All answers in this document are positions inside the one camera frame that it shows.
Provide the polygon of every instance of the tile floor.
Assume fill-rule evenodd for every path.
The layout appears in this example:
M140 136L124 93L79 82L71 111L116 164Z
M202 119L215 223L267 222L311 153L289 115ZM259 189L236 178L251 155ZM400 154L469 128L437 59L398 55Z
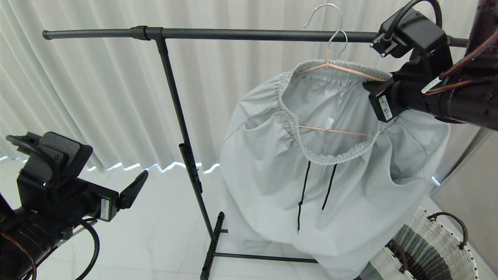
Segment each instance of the tile floor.
M21 161L0 162L1 192L18 207L15 178ZM121 191L140 173L139 168L117 168L106 173L83 171L81 178ZM175 167L164 173L152 168L147 184L131 209L120 211L110 223L99 222L96 229L101 252L96 266L86 280L197 280L209 246L204 221L186 173ZM201 175L203 197L214 224L223 210L220 197L220 174L215 169ZM438 211L427 198L423 206ZM72 280L90 260L93 243L88 233L74 237L58 249L38 270L38 280ZM218 251L237 252L229 234L224 234ZM262 254L306 257L273 244ZM480 279L497 280L476 256ZM325 280L316 264L297 264L246 259L217 258L210 280Z

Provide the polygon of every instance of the garment rack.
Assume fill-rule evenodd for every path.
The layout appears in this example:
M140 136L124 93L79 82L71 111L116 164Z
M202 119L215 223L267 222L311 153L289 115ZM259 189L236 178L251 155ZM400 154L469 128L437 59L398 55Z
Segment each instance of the garment rack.
M197 167L195 165L194 154L188 136L187 125L183 116L178 90L176 89L173 70L168 56L166 39L214 39L214 40L258 40L258 41L307 41L307 42L327 42L334 34L334 31L307 31L307 30L256 30L256 29L196 29L196 28L163 28L135 26L128 29L87 29L87 30L44 30L42 35L46 40L68 39L68 38L134 38L139 40L154 40L161 57L164 73L173 100L176 117L183 137L183 143L179 145L185 167L190 177L190 182L194 189L202 217L211 239L211 244L206 253L206 260L201 270L201 280L208 280L211 266L215 257L243 258L269 261L284 261L298 263L318 263L314 259L286 258L260 255L229 254L216 252L216 247L222 233L228 230L222 229L225 214L220 212L216 220L215 228L209 221L206 205L202 199L202 184L199 179ZM348 42L371 43L375 37L375 32L347 32ZM334 42L344 42L345 37L338 33ZM450 45L455 47L466 47L467 39L450 37Z

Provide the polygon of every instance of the brown handle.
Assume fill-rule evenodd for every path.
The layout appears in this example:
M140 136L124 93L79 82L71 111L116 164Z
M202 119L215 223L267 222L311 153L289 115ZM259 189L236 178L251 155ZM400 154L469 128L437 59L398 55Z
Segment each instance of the brown handle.
M408 260L406 259L405 252L403 248L394 239L390 240L391 244L399 251L402 266L399 268L399 272L403 273L408 270Z
M468 235L469 233L467 232L467 227L465 226L464 222L462 222L462 220L460 220L457 216L451 214L451 213L448 213L448 212L438 212L438 213L434 213L432 215L430 215L429 217L427 217L427 219L431 220L431 221L435 221L437 216L441 216L441 215L446 215L446 216L450 216L452 217L453 219L455 219L455 221L457 221L457 223L460 224L460 226L462 227L462 230L463 230L463 233L464 233L464 239L463 241L460 243L460 245L458 246L458 248L460 248L460 250L463 250L464 249L464 246L467 244L467 238L468 238Z

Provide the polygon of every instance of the metal hook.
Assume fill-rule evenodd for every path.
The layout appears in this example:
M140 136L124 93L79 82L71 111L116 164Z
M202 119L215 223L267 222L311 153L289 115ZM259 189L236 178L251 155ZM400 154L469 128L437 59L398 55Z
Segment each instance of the metal hook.
M337 60L340 60L341 58L341 54L342 52L346 49L346 47L348 46L348 36L346 35L346 33L342 30L339 30L339 32L342 32L342 34L344 34L344 38L346 38L346 44L344 44L344 48L341 50L341 52L339 53L339 55L337 56Z
M334 4L332 4L332 3L326 3L326 4L322 4L322 5L318 6L318 7L316 7L316 8L315 8L315 10L313 11L313 13L312 13L312 14L311 14L311 16L310 16L310 19L308 20L308 23L307 23L307 24L305 24L305 25L303 26L303 28L306 28L306 27L310 24L311 19L312 19L312 18L313 18L313 16L315 15L315 12L316 12L316 11L317 11L319 8L321 8L321 7L325 7L325 6L332 6L332 7L334 7L334 8L335 8L335 9L339 12L339 19L341 20L341 21L340 21L340 23L339 23L339 28L337 28L336 32L335 32L335 33L332 35L332 37L330 37L330 39L329 39L329 47L328 47L328 50L330 51L330 43L332 42L332 40L336 37L337 33L339 33L339 31L340 31L340 30L341 30L341 28L342 28L343 18L342 18L342 12L341 12L341 10L339 9L339 7L337 7L336 5L334 5Z

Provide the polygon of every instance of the curtain pleat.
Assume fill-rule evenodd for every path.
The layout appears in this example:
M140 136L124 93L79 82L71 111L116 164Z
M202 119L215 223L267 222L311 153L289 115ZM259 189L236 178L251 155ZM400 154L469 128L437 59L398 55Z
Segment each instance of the curtain pleat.
M345 31L374 31L404 0L330 1ZM0 154L21 156L4 138L54 131L94 148L88 167L121 162L165 168L182 162L175 110L153 41L130 38L46 41L44 29L178 28L301 30L323 0L2 1L0 34ZM467 37L477 2L441 0L444 29ZM432 7L416 7L428 18ZM309 30L335 30L337 11L317 12ZM308 59L323 59L326 43L168 40L168 50L195 158L218 161L238 99L272 76ZM345 43L332 43L337 58ZM452 48L455 59L464 49ZM381 59L368 44L348 43L342 60L395 71L408 59Z

